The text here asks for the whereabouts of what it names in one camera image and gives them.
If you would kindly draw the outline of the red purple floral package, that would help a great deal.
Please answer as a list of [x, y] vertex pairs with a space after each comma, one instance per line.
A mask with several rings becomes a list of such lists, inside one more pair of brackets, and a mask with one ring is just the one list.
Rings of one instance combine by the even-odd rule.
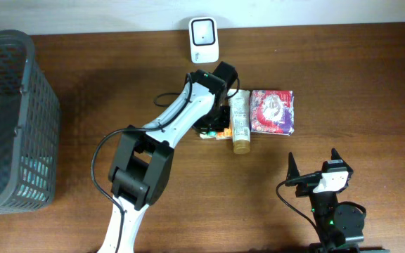
[[251, 131], [289, 136], [294, 132], [293, 91], [253, 90], [250, 96]]

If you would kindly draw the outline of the orange tissue pack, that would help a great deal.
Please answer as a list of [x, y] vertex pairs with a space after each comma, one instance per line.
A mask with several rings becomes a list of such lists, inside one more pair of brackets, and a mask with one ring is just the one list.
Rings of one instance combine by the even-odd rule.
[[217, 140], [226, 140], [226, 139], [232, 139], [232, 129], [231, 127], [225, 128], [222, 132], [217, 132], [215, 138]]

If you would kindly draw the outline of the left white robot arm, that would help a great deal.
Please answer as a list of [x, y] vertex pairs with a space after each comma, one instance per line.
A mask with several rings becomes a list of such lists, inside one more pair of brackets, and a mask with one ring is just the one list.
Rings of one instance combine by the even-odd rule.
[[222, 132], [229, 127], [225, 101], [238, 84], [234, 66], [220, 62], [213, 72], [186, 74], [177, 99], [143, 127], [128, 126], [105, 136], [105, 143], [120, 135], [108, 172], [110, 192], [97, 190], [112, 202], [112, 214], [100, 252], [133, 252], [136, 235], [146, 210], [165, 191], [175, 147], [191, 129], [199, 134]]

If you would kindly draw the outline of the teal tissue pack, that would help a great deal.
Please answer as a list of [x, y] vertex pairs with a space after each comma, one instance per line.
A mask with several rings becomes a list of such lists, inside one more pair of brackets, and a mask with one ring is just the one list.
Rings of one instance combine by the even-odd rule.
[[217, 132], [209, 131], [207, 133], [200, 133], [200, 137], [202, 139], [216, 138], [217, 137]]

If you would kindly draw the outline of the cream tube gold cap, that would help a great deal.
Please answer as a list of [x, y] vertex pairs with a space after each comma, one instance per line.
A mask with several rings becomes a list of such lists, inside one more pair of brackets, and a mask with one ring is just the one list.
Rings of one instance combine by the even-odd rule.
[[237, 155], [250, 152], [250, 92], [231, 89], [228, 92], [233, 151]]

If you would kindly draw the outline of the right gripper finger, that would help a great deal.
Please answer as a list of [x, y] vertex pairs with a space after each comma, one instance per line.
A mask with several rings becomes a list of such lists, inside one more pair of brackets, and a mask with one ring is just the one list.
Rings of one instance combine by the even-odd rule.
[[338, 151], [335, 148], [331, 149], [331, 160], [342, 160], [340, 154], [338, 153]]
[[288, 154], [288, 171], [287, 171], [287, 179], [294, 179], [300, 176], [299, 170], [296, 165], [295, 158], [292, 152]]

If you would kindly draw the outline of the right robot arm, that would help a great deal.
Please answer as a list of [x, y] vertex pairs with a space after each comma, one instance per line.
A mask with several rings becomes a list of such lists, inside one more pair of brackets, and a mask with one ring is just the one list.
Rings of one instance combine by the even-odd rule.
[[296, 197], [308, 197], [319, 243], [309, 246], [310, 252], [358, 252], [364, 240], [366, 209], [354, 202], [339, 202], [354, 171], [336, 149], [319, 171], [301, 175], [293, 154], [288, 155], [288, 172], [284, 185], [296, 187]]

